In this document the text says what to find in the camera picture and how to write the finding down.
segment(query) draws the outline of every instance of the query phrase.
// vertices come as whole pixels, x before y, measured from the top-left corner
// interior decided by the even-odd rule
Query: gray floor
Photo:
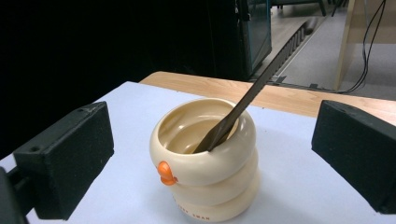
[[[272,11],[272,45],[273,51],[263,61],[257,71],[259,76],[266,65],[276,56],[288,41],[289,36],[307,19],[318,18],[316,31],[293,53],[282,68],[273,77],[280,85],[318,91],[333,91],[336,67],[344,32],[347,8],[338,8],[331,16],[333,5],[327,4],[328,15],[322,17],[318,4],[273,7]],[[362,45],[357,46],[354,59],[343,78],[339,91],[354,86],[363,71]],[[396,45],[374,44],[370,55],[369,72],[364,83],[350,95],[396,100]]]

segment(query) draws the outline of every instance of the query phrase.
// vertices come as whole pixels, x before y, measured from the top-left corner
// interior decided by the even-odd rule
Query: cable
[[[361,77],[360,77],[359,80],[355,83],[355,85],[354,85],[353,87],[351,87],[349,90],[347,90],[347,91],[337,91],[336,93],[341,93],[341,94],[351,93],[351,92],[355,91],[355,90],[361,85],[361,83],[366,79],[366,76],[367,76],[367,73],[368,73],[368,70],[369,70],[369,64],[368,64],[368,63],[369,63],[369,59],[370,59],[371,49],[372,49],[372,47],[373,47],[373,43],[374,43],[374,40],[375,40],[375,36],[376,36],[377,31],[378,31],[379,23],[381,22],[382,16],[383,16],[383,14],[384,14],[384,8],[385,8],[386,2],[387,2],[387,0],[383,0],[383,1],[381,2],[381,4],[379,5],[378,9],[376,10],[374,16],[373,16],[372,19],[370,20],[370,23],[369,23],[369,25],[367,26],[366,32],[365,32],[365,34],[364,34],[364,38],[363,38],[363,48],[362,48],[362,57],[363,57],[364,67],[363,67],[363,72],[362,72],[362,74],[361,74]],[[379,16],[378,23],[377,23],[377,25],[376,25],[376,27],[375,27],[375,32],[374,32],[374,35],[373,35],[373,39],[372,39],[372,41],[371,41],[371,43],[370,43],[370,48],[369,48],[368,54],[367,54],[367,56],[366,56],[365,42],[366,42],[367,34],[368,34],[369,30],[370,30],[371,24],[372,24],[373,21],[374,21],[374,18],[376,17],[378,11],[379,11],[381,8],[382,8],[381,14],[380,14],[380,16]]]

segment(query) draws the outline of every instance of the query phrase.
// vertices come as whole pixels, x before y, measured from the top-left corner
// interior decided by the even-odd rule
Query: cream ceramic pot
[[[235,106],[217,98],[187,102],[167,113],[150,138],[150,157],[179,208],[205,221],[224,221],[252,203],[258,188],[256,130],[247,111],[211,152],[191,154]]]

